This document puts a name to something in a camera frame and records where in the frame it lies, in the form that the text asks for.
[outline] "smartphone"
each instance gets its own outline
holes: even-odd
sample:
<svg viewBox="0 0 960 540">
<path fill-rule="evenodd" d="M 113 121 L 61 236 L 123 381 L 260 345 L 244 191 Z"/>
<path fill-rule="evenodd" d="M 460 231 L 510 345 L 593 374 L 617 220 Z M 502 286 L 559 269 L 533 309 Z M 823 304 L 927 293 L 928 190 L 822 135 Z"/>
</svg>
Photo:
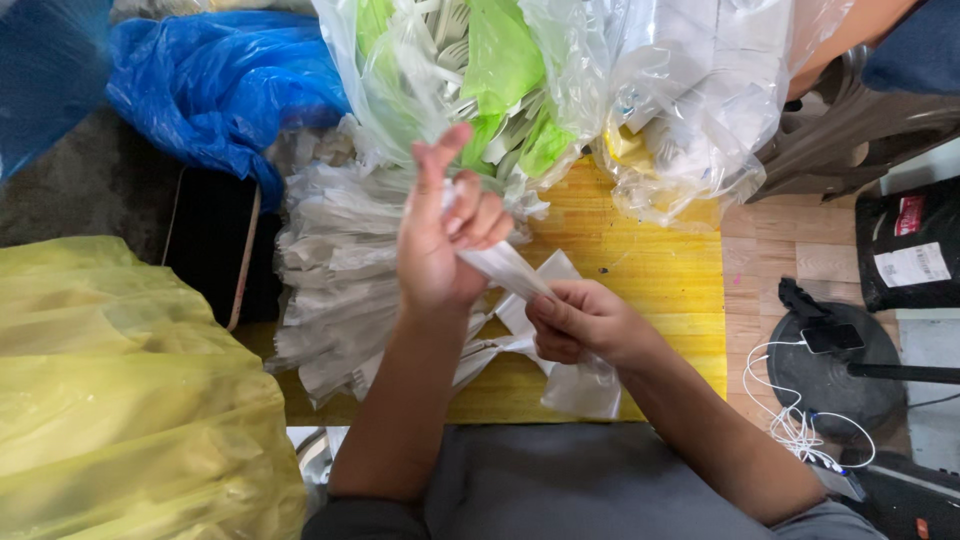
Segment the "smartphone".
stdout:
<svg viewBox="0 0 960 540">
<path fill-rule="evenodd" d="M 814 327 L 800 331 L 806 347 L 814 355 L 863 349 L 863 338 L 852 324 Z"/>
</svg>

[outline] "person's right hand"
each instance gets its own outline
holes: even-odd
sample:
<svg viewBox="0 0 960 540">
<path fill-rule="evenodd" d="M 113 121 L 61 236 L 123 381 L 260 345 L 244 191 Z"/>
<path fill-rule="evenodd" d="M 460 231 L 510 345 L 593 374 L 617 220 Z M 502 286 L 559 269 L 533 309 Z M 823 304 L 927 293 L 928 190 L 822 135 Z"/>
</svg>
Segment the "person's right hand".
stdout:
<svg viewBox="0 0 960 540">
<path fill-rule="evenodd" d="M 553 281 L 557 298 L 540 295 L 527 304 L 537 329 L 537 355 L 564 364 L 577 363 L 588 349 L 620 369 L 677 357 L 635 309 L 593 280 Z"/>
</svg>

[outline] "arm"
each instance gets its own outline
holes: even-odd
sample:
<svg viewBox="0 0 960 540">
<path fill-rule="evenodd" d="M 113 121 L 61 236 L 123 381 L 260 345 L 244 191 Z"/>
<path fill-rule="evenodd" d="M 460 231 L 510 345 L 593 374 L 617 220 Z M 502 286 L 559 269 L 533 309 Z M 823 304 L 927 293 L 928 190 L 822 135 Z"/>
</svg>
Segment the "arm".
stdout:
<svg viewBox="0 0 960 540">
<path fill-rule="evenodd" d="M 527 307 L 544 359 L 590 349 L 617 368 L 663 440 L 721 497 L 765 525 L 826 495 L 805 464 L 737 414 L 635 310 L 597 282 L 553 282 Z"/>
<path fill-rule="evenodd" d="M 419 174 L 397 239 L 399 317 L 333 465 L 334 497 L 413 502 L 433 471 L 470 307 L 487 288 L 455 249 L 486 249 L 514 223 L 472 171 L 454 178 L 458 198 L 444 214 L 445 171 L 470 136 L 461 124 L 412 149 Z"/>
</svg>

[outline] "blue plastic bag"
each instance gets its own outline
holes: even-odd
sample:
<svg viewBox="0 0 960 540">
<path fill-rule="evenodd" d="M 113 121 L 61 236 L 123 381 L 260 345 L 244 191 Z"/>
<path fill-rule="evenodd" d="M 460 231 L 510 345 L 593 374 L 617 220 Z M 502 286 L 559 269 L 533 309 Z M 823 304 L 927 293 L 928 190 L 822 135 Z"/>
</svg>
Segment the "blue plastic bag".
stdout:
<svg viewBox="0 0 960 540">
<path fill-rule="evenodd" d="M 254 178 L 262 211 L 283 180 L 260 156 L 280 130 L 336 126 L 349 112 L 316 18 L 215 12 L 132 19 L 110 35 L 107 98 L 161 150 L 190 165 Z"/>
<path fill-rule="evenodd" d="M 113 0 L 0 0 L 0 181 L 103 99 Z"/>
</svg>

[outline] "hand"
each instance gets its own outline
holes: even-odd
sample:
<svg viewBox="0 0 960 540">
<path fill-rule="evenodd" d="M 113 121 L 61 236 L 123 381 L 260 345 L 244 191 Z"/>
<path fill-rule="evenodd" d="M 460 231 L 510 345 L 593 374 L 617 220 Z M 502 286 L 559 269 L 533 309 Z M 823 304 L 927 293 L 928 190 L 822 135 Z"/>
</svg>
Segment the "hand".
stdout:
<svg viewBox="0 0 960 540">
<path fill-rule="evenodd" d="M 553 281 L 550 288 L 557 298 L 541 295 L 526 309 L 544 360 L 574 364 L 589 349 L 616 368 L 632 370 L 678 357 L 646 319 L 600 283 Z"/>
<path fill-rule="evenodd" d="M 415 142 L 411 153 L 419 170 L 407 197 L 396 243 L 396 272 L 406 307 L 433 312 L 469 308 L 487 288 L 487 279 L 456 256 L 456 250 L 485 250 L 514 226 L 494 193 L 482 192 L 480 177 L 463 170 L 453 178 L 457 200 L 444 215 L 444 177 L 450 162 L 473 136 L 459 124 L 436 144 Z"/>
</svg>

